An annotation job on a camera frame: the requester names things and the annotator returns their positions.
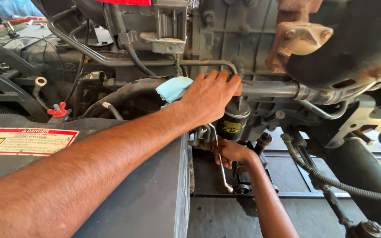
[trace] forearm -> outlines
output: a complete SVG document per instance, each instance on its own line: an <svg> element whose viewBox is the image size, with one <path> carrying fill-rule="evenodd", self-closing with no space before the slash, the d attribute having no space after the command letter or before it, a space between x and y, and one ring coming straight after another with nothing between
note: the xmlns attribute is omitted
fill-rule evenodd
<svg viewBox="0 0 381 238"><path fill-rule="evenodd" d="M147 158L192 129L180 105L110 128L0 179L0 237L70 237Z"/></svg>
<svg viewBox="0 0 381 238"><path fill-rule="evenodd" d="M255 153L246 160L246 167L257 203L262 236L265 238L299 238L261 164L260 158Z"/></svg>

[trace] hairy arm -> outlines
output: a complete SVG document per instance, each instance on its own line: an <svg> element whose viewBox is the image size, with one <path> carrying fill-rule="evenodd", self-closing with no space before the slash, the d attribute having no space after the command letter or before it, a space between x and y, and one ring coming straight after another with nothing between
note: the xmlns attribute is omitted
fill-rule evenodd
<svg viewBox="0 0 381 238"><path fill-rule="evenodd" d="M232 141L219 139L220 147L213 147L215 162L231 168L231 161L242 162L249 173L251 187L257 203L258 220L264 238L299 238L288 214L274 190L261 160L254 151Z"/></svg>
<svg viewBox="0 0 381 238"><path fill-rule="evenodd" d="M240 83L200 74L182 100L90 136L0 179L0 237L72 236L146 159L194 127L215 121Z"/></svg>

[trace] red cap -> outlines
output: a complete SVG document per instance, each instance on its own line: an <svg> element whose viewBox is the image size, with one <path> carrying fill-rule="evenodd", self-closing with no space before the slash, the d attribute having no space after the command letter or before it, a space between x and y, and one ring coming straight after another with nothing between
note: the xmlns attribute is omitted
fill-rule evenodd
<svg viewBox="0 0 381 238"><path fill-rule="evenodd" d="M96 0L104 3L116 3L124 5L151 6L151 0Z"/></svg>
<svg viewBox="0 0 381 238"><path fill-rule="evenodd" d="M52 115L55 118L60 118L67 115L67 110L64 109L66 107L65 102L60 102L60 110L56 111L54 109L48 109L47 113Z"/></svg>

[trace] blue rag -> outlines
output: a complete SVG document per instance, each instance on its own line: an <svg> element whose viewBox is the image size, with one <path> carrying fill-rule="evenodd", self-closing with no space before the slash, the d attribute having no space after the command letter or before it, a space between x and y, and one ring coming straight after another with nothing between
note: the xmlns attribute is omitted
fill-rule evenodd
<svg viewBox="0 0 381 238"><path fill-rule="evenodd" d="M193 83L193 80L187 77L179 76L167 80L156 88L157 93L161 96L162 100L172 103L185 94L186 89Z"/></svg>

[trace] hand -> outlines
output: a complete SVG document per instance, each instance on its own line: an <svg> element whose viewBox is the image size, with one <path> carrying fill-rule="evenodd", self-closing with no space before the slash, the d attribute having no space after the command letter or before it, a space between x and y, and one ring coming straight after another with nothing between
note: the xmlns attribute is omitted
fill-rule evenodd
<svg viewBox="0 0 381 238"><path fill-rule="evenodd" d="M215 163L220 165L220 154L221 163L229 169L232 169L232 161L246 163L248 160L258 157L254 151L247 147L223 138L219 138L219 146L217 147L216 145L214 141L211 146L211 151L215 156Z"/></svg>
<svg viewBox="0 0 381 238"><path fill-rule="evenodd" d="M213 70L205 77L199 73L180 100L183 110L194 119L194 127L208 124L224 115L224 108L241 83L241 78L234 75L226 83L229 73Z"/></svg>

